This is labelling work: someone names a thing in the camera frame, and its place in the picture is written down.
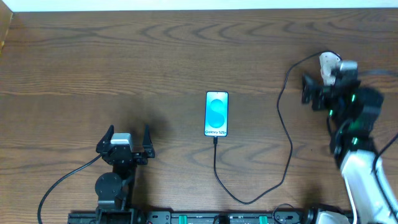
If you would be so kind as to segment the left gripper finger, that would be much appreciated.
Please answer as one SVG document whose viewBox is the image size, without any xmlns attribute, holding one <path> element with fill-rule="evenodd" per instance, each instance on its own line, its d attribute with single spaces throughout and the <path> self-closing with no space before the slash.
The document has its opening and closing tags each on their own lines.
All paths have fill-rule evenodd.
<svg viewBox="0 0 398 224">
<path fill-rule="evenodd" d="M 111 146 L 111 138 L 114 134 L 114 126 L 111 125 L 105 135 L 101 138 L 101 140 L 96 145 L 96 151 L 109 151 Z"/>
<path fill-rule="evenodd" d="M 150 138 L 150 131 L 149 131 L 149 126 L 145 126 L 145 131 L 144 131 L 144 138 L 142 141 L 142 146 L 146 152 L 154 152 L 154 147 L 152 140 Z"/>
</svg>

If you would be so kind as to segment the blue-screen Galaxy smartphone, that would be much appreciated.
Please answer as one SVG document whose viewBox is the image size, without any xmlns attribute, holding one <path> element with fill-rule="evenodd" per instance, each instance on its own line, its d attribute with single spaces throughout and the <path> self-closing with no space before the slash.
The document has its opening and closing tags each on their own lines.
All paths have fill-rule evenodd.
<svg viewBox="0 0 398 224">
<path fill-rule="evenodd" d="M 226 137 L 228 135 L 229 93 L 208 91 L 205 102 L 204 135 Z"/>
</svg>

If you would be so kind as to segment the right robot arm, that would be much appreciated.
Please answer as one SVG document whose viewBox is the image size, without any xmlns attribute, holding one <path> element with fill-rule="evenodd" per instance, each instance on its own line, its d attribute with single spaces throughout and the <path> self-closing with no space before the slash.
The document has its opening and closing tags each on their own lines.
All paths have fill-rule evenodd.
<svg viewBox="0 0 398 224">
<path fill-rule="evenodd" d="M 371 136 L 382 93 L 362 87 L 359 80 L 326 86 L 304 75 L 302 85 L 302 103 L 311 103 L 314 111 L 327 110 L 327 120 L 336 126 L 330 151 L 345 182 L 353 223 L 397 223 L 397 199 Z"/>
</svg>

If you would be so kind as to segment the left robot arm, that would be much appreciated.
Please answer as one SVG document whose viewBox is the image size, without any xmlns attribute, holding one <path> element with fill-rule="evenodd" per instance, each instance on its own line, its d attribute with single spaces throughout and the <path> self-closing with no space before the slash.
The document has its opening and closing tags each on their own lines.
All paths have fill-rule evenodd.
<svg viewBox="0 0 398 224">
<path fill-rule="evenodd" d="M 96 152 L 109 165 L 111 172 L 102 174 L 95 183 L 98 196 L 96 223 L 146 223 L 144 212 L 132 205 L 132 191 L 138 166 L 148 164 L 155 150 L 146 126 L 142 152 L 134 151 L 132 135 L 115 133 L 111 125 L 96 145 Z"/>
</svg>

